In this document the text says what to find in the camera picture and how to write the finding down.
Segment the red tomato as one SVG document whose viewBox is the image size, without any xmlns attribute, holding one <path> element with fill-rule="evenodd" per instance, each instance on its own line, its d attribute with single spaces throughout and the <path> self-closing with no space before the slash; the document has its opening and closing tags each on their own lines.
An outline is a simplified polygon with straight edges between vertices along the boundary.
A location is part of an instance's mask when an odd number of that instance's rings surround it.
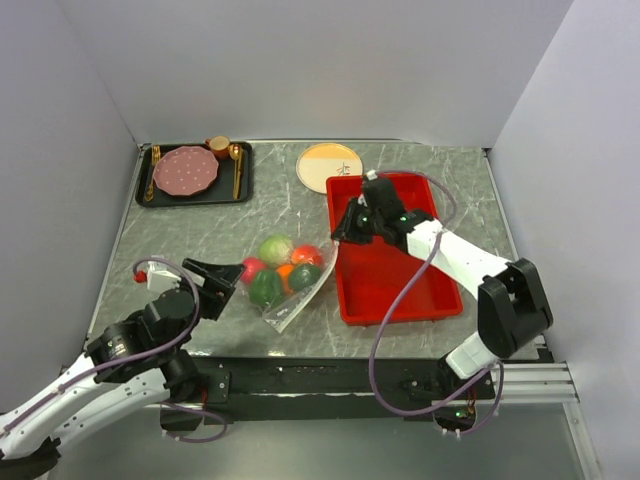
<svg viewBox="0 0 640 480">
<path fill-rule="evenodd" d="M 317 267 L 324 265 L 322 252 L 314 245 L 302 244 L 294 248 L 291 254 L 291 263 L 294 265 L 311 264 Z"/>
</svg>

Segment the red apple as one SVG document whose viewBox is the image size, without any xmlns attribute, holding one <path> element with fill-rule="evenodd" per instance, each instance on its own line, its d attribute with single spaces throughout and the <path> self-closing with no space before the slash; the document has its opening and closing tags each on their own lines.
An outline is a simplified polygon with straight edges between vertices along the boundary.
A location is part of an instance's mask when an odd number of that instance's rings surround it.
<svg viewBox="0 0 640 480">
<path fill-rule="evenodd" d="M 242 264 L 244 265 L 244 272 L 241 276 L 241 281 L 245 285 L 250 285 L 260 271 L 268 269 L 268 266 L 257 257 L 247 257 Z"/>
</svg>

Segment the green bell pepper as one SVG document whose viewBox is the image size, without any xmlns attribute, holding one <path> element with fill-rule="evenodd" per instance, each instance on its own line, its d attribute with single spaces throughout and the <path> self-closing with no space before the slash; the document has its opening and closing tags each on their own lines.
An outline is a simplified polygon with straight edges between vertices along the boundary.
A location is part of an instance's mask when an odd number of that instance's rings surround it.
<svg viewBox="0 0 640 480">
<path fill-rule="evenodd" d="M 280 275 L 269 269 L 256 273 L 249 286 L 249 301 L 261 309 L 276 307 L 285 299 Z"/>
</svg>

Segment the green lime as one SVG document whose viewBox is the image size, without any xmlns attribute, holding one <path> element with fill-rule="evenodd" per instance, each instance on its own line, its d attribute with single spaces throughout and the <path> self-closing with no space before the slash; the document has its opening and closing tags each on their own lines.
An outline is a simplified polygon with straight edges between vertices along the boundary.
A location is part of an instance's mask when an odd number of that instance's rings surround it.
<svg viewBox="0 0 640 480">
<path fill-rule="evenodd" d="M 293 285 L 297 292 L 313 286 L 321 277 L 322 268 L 311 264 L 296 265 L 292 275 Z"/>
</svg>

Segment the clear zip top bag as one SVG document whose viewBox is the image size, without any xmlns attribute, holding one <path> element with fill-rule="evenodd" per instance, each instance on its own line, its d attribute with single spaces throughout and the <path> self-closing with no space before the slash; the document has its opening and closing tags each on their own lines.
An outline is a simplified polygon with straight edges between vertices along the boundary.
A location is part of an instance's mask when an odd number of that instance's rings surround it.
<svg viewBox="0 0 640 480">
<path fill-rule="evenodd" d="M 332 240 L 312 243 L 270 235 L 242 261 L 244 295 L 260 318 L 281 333 L 321 290 L 337 257 L 338 244 Z"/>
</svg>

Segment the orange fruit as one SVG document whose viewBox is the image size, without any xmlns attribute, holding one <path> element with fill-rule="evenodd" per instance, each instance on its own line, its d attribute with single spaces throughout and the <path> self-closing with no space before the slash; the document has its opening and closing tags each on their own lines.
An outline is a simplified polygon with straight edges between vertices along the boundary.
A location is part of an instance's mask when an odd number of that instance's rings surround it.
<svg viewBox="0 0 640 480">
<path fill-rule="evenodd" d="M 284 292 L 287 295 L 293 295 L 297 292 L 296 287 L 293 285 L 292 275 L 296 269 L 295 264 L 285 264 L 276 269 L 276 272 L 280 276 L 282 281 Z"/>
</svg>

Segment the light green apple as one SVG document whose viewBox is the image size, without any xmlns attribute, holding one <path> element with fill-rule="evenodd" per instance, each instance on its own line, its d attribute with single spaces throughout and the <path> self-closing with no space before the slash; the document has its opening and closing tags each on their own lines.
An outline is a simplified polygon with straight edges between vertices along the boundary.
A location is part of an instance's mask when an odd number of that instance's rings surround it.
<svg viewBox="0 0 640 480">
<path fill-rule="evenodd" d="M 288 264 L 294 250 L 290 237 L 275 234 L 266 238 L 258 248 L 258 258 L 271 268 Z"/>
</svg>

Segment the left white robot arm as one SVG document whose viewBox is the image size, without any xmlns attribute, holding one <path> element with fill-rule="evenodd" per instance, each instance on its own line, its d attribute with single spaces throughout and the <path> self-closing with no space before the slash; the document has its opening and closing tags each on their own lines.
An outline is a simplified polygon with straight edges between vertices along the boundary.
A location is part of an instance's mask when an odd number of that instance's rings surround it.
<svg viewBox="0 0 640 480">
<path fill-rule="evenodd" d="M 37 479 L 72 443 L 143 407 L 184 402 L 202 390 L 183 346 L 201 319 L 219 318 L 245 266 L 151 256 L 132 270 L 157 298 L 108 326 L 50 385 L 2 414 L 2 478 Z"/>
</svg>

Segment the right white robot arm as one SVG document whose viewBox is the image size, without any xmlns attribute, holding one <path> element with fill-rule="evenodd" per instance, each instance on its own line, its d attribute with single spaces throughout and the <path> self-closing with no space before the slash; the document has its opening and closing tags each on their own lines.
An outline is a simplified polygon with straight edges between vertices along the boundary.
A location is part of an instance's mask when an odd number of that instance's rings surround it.
<svg viewBox="0 0 640 480">
<path fill-rule="evenodd" d="M 379 238 L 408 257 L 435 267 L 464 287 L 477 301 L 476 331 L 444 356 L 439 390 L 460 398 L 473 377 L 498 360 L 508 359 L 553 324 L 553 315 L 536 266 L 525 258 L 509 261 L 464 240 L 444 222 L 409 210 L 392 177 L 370 171 L 361 193 L 350 199 L 332 239 L 367 245 Z"/>
</svg>

